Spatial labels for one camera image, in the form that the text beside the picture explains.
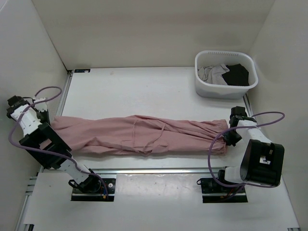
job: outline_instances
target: white table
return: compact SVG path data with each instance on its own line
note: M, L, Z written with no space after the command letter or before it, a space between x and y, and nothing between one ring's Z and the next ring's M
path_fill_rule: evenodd
M245 106L243 99L218 100L200 97L194 89L193 67L106 68L74 73L63 116L85 119L155 116L207 121L226 119L231 108ZM225 156L213 156L212 165L238 165L245 146L239 142ZM148 157L79 155L74 157L91 168L196 168L207 167L200 153L153 154Z
M107 68L74 73L64 116L101 119L149 115L170 119L229 119L234 106L243 100L206 99L194 90L193 67ZM212 166L239 165L245 145L239 142L224 156L213 156ZM70 179L65 173L40 173L24 222L35 231L287 231L298 227L286 186L275 189L246 187L248 203L202 204L200 177L194 169L207 167L206 153L167 153L143 156L80 155L87 167L130 169L151 172L176 171L188 174L117 175L115 201L71 202Z

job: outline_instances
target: pink pants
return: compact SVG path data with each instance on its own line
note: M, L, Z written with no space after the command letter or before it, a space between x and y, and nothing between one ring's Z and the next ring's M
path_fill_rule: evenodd
M228 128L225 120L196 122L142 115L100 120L58 116L51 126L72 150L98 154L207 151L215 136ZM212 151L226 152L222 138Z

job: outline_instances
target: cable connector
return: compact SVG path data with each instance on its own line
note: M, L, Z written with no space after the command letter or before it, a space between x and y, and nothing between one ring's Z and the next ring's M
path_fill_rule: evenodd
M33 103L37 103L40 101L44 101L46 98L39 98L37 100L34 100ZM39 112L46 112L47 111L47 104L46 103L38 103L34 105L34 108L37 109Z

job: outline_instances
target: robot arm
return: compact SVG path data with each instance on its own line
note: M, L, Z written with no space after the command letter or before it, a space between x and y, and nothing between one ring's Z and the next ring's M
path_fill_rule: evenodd
M257 122L248 117L245 108L234 107L231 110L230 126L255 126L226 132L223 135L227 145L233 145L243 139L247 144L243 161L238 167L225 167L221 170L220 180L231 183L259 183L278 186L280 184L284 147L273 143L257 128Z
M34 100L34 102L43 100L45 100L45 98ZM17 121L23 110L30 105L28 101L20 96L11 97L8 100L8 104L10 107L7 109L7 117L15 121ZM47 141L49 144L42 150L63 154L73 159L70 153L70 147L50 127L46 103L39 103L34 107L30 107L24 112L19 125L24 133L24 137L19 141L22 146L40 149L41 145ZM101 186L97 177L78 171L74 163L68 159L30 150L27 151L44 168L54 168L68 173L74 179L74 184L70 183L70 185L84 193L96 192ZM77 163L77 167L85 172L93 173L91 169L88 169L84 165Z

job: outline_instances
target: white enclosure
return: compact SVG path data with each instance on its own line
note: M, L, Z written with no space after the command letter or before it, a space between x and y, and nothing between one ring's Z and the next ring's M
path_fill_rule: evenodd
M116 230L295 231L300 226L307 231L307 21L307 0L0 0L0 183L4 188L0 230L28 231L29 224L35 224L34 231L54 230L52 225L56 230L104 230L113 227L101 222L116 218ZM238 51L252 57L259 84L248 91L249 101L246 96L222 100L197 95L194 58L204 50ZM92 69L74 73L65 84L67 70L77 68ZM59 99L49 105L51 117L57 108L59 115L89 119L143 114L200 121L228 120L236 105L245 106L249 113L285 112L284 121L264 128L272 141L285 147L282 183L274 190L248 188L245 205L202 207L197 199L187 198L200 196L187 181L208 171L206 154L148 158L76 154L77 160L101 173L107 168L112 168L109 174L118 173L117 201L70 202L69 177L56 171L40 173L36 186L27 187L39 166L7 141L13 126L6 117L7 99L33 96L50 85L66 86L60 107ZM272 119L265 116L258 121ZM20 131L14 135L16 141L21 137ZM225 156L214 156L213 166L238 165L244 150L240 142ZM127 184L127 176L120 173L136 169L187 175L180 179L164 175L162 182L170 183L168 193L155 197L141 190L138 204L132 188L139 185L159 194L164 188L145 183L155 175L138 175ZM172 187L176 184L183 186L182 192ZM106 207L111 214L106 214ZM88 215L95 211L98 221L84 223L81 211Z

